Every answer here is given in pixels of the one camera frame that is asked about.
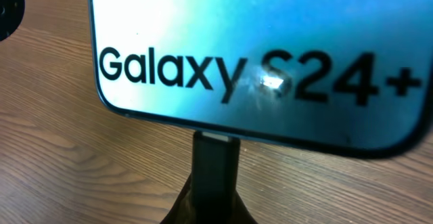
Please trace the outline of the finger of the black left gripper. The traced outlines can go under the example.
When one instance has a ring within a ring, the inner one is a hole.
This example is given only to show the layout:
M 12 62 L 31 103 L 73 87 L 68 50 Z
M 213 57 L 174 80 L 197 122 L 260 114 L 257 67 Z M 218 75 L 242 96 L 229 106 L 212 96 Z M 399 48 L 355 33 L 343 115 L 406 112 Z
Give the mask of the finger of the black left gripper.
M 24 17 L 25 0 L 1 0 L 1 41 L 10 37 Z

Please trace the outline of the blue Galaxy smartphone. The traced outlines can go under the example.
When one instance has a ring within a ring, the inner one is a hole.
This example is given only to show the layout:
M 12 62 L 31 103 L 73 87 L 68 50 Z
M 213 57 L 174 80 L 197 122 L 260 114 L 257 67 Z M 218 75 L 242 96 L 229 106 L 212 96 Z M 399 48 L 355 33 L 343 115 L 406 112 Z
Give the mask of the blue Galaxy smartphone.
M 432 128 L 432 0 L 89 0 L 111 111 L 352 158 Z

